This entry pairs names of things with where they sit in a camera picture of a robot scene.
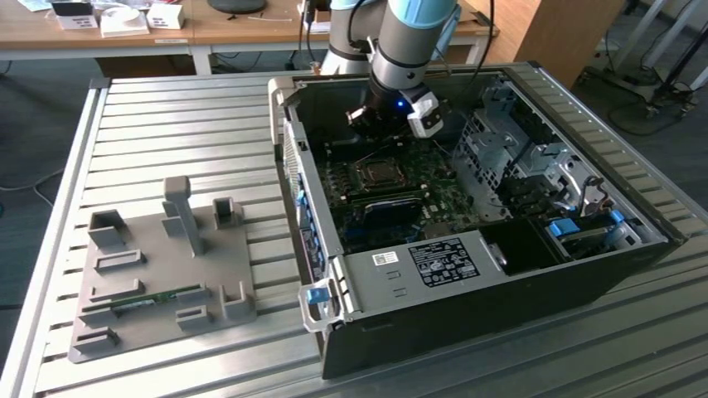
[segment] black device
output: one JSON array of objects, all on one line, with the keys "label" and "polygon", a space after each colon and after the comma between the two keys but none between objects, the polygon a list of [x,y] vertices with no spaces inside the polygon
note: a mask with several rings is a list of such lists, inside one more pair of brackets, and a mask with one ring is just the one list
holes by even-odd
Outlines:
[{"label": "black device", "polygon": [[209,6],[227,14],[252,14],[265,9],[265,0],[207,0]]},{"label": "black device", "polygon": [[[365,76],[293,78],[279,175],[325,379],[591,303],[685,242],[519,68],[481,69],[429,139],[348,127]],[[472,72],[425,83],[456,98]]]}]

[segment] white box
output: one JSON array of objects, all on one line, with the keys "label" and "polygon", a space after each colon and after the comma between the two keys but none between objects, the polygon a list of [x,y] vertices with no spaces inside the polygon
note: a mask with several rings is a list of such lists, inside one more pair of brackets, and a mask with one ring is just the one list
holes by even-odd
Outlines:
[{"label": "white box", "polygon": [[151,33],[147,28],[145,14],[139,12],[137,18],[135,18],[129,23],[124,23],[120,20],[113,20],[112,18],[101,18],[101,37],[121,37],[121,36],[136,36],[136,35],[148,35]]},{"label": "white box", "polygon": [[72,17],[56,16],[56,21],[63,30],[91,29],[99,27],[99,22],[93,15],[76,15]]},{"label": "white box", "polygon": [[155,29],[181,29],[185,23],[181,5],[153,3],[147,12],[147,23]]}]

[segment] robotic arm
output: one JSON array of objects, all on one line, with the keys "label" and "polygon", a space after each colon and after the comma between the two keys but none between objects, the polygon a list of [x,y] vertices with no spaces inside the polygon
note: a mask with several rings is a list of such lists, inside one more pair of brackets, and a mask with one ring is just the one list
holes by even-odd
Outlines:
[{"label": "robotic arm", "polygon": [[349,124],[361,132],[401,115],[419,138],[429,138],[443,128],[439,101],[423,78],[436,48],[443,51],[451,40],[459,20],[456,3],[332,1],[329,51],[321,73],[371,71],[364,104],[348,113]]}]

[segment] gray plastic holder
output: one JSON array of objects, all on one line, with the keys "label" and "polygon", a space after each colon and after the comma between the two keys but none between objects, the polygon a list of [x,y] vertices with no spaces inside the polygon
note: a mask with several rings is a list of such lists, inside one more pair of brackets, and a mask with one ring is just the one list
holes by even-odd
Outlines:
[{"label": "gray plastic holder", "polygon": [[164,213],[92,215],[69,361],[256,319],[244,210],[231,197],[192,209],[189,195],[189,178],[171,177]]}]

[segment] table leg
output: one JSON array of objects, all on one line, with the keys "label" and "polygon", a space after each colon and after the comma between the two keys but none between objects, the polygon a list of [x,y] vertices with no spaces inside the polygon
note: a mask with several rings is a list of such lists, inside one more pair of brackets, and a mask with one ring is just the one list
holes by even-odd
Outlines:
[{"label": "table leg", "polygon": [[192,46],[191,49],[197,75],[211,75],[211,46]]},{"label": "table leg", "polygon": [[629,38],[627,39],[627,42],[624,46],[620,48],[620,52],[617,53],[617,56],[613,60],[615,69],[620,69],[620,65],[632,53],[633,47],[636,46],[637,42],[640,41],[641,36],[644,36],[644,33],[647,32],[647,29],[649,28],[649,25],[652,25],[653,19],[659,15],[659,12],[661,11],[661,8],[664,7],[667,0],[656,0],[649,7],[649,10],[647,11],[647,14],[641,18],[640,24],[633,29],[632,34],[629,35]]},{"label": "table leg", "polygon": [[467,54],[467,60],[464,61],[465,64],[479,64],[479,60],[483,57],[484,48],[487,47],[488,41],[489,38],[487,36],[483,36],[476,39],[475,43],[472,43],[469,53]]},{"label": "table leg", "polygon": [[693,12],[699,9],[701,2],[701,0],[697,0],[688,5],[684,12],[679,16],[679,19],[673,23],[672,28],[665,33],[664,38],[649,53],[649,56],[647,57],[647,61],[644,62],[643,66],[652,68],[656,65],[656,62],[664,54],[665,49],[673,44],[676,37],[684,30],[684,26],[688,24],[688,19],[693,15]]}]

